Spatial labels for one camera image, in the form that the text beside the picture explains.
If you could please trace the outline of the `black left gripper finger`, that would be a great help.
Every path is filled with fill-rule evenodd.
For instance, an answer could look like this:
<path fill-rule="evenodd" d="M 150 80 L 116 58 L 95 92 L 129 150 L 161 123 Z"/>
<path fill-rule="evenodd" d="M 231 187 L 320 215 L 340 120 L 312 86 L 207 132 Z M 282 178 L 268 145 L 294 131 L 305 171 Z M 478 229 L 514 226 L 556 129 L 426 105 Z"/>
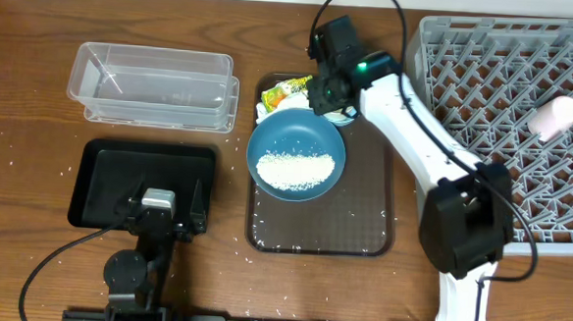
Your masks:
<path fill-rule="evenodd" d="M 193 198 L 189 208 L 190 230 L 195 236 L 206 232 L 208 205 L 209 195 L 204 191 L 202 181 L 198 180 L 194 187 Z"/>
<path fill-rule="evenodd" d="M 129 216 L 132 210 L 141 203 L 144 195 L 145 176 L 133 180 L 127 191 L 118 198 L 114 206 L 114 213 L 118 216 Z"/>

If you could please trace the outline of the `light blue bowl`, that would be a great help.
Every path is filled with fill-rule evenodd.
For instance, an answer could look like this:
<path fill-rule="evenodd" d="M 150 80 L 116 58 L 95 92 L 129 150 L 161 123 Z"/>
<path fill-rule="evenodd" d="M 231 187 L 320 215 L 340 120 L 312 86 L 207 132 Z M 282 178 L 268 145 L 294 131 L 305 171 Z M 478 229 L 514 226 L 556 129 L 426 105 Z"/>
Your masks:
<path fill-rule="evenodd" d="M 333 112 L 325 113 L 323 116 L 333 125 L 337 127 L 345 127 L 351 124 L 354 119 L 359 116 L 359 111 L 355 107 L 349 106 L 337 109 Z"/>

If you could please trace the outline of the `pink cup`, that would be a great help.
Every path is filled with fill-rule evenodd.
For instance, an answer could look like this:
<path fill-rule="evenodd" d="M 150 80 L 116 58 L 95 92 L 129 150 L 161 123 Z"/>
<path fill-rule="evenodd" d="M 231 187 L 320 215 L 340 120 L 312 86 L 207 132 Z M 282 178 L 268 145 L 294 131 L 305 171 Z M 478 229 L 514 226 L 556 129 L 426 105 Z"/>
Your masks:
<path fill-rule="evenodd" d="M 573 98 L 558 96 L 536 110 L 527 123 L 531 134 L 549 141 L 573 126 Z"/>

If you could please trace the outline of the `cream white cup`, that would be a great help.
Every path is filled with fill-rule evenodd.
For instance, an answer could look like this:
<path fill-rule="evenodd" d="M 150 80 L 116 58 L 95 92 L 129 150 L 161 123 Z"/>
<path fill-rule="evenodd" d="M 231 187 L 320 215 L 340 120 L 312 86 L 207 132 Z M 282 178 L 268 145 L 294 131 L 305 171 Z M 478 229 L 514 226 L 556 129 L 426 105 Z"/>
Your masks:
<path fill-rule="evenodd" d="M 340 126 L 342 126 L 342 125 L 346 126 L 347 124 L 349 124 L 353 121 L 353 118 L 344 115 L 340 110 L 330 112 L 327 114 L 325 113 L 323 116 L 329 122 L 331 122 L 335 125 L 340 125 Z"/>

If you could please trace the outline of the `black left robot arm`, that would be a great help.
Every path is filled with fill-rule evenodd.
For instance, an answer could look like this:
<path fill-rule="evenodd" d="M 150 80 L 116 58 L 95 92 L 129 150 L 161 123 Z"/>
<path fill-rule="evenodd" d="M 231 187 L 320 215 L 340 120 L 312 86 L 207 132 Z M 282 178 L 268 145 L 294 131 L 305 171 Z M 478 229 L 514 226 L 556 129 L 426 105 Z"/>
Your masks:
<path fill-rule="evenodd" d="M 160 304 L 173 249 L 198 234 L 189 215 L 178 213 L 177 202 L 172 190 L 148 187 L 144 177 L 127 192 L 122 228 L 138 241 L 104 265 L 109 288 L 104 321 L 173 321 L 170 308 Z"/>

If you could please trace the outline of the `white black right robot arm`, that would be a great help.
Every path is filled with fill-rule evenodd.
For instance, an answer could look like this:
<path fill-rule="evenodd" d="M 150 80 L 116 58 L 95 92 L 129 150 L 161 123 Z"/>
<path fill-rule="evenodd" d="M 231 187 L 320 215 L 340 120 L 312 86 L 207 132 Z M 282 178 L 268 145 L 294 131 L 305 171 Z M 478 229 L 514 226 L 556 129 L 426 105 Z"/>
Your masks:
<path fill-rule="evenodd" d="M 276 196 L 308 200 L 335 182 L 329 176 L 294 190 L 260 175 L 261 162 L 294 162 L 287 181 L 312 169 L 311 155 L 287 150 L 284 132 L 330 130 L 327 115 L 362 117 L 375 126 L 411 169 L 424 195 L 419 241 L 440 273 L 436 321 L 487 321 L 487 282 L 512 236 L 511 178 L 501 164 L 484 164 L 433 117 L 400 63 L 368 52 L 347 16 L 315 24 L 308 48 L 319 73 L 307 81 L 305 107 L 278 109 L 257 126 L 246 150 L 253 180 Z"/>

